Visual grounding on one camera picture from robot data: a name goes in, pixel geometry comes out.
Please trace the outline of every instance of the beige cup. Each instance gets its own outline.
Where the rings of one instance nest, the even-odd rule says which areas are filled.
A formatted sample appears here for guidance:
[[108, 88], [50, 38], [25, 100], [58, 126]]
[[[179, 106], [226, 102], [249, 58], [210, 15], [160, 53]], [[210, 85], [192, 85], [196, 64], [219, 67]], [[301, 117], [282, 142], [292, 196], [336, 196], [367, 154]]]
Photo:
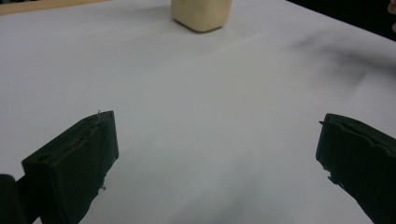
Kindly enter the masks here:
[[207, 32], [225, 24], [233, 0], [172, 0], [172, 16], [196, 32]]

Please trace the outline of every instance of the table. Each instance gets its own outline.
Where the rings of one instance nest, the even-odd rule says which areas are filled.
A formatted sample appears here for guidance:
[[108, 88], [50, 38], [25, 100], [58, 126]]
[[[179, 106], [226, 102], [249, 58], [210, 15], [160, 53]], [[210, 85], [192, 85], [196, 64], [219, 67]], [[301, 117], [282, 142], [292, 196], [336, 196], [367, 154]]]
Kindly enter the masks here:
[[0, 171], [114, 110], [120, 158], [85, 223], [372, 223], [315, 160], [326, 113], [396, 136], [396, 45], [280, 0], [198, 35], [170, 1], [0, 17]]

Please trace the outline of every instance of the white surface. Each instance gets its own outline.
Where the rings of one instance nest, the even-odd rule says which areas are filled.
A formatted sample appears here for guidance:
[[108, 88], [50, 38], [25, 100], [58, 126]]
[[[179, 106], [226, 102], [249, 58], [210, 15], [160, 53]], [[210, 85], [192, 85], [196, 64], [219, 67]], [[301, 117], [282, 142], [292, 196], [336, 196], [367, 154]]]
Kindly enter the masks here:
[[120, 159], [81, 223], [371, 223], [315, 160], [326, 113], [396, 136], [396, 44], [280, 0], [197, 35], [170, 1], [0, 17], [0, 171], [114, 110]]

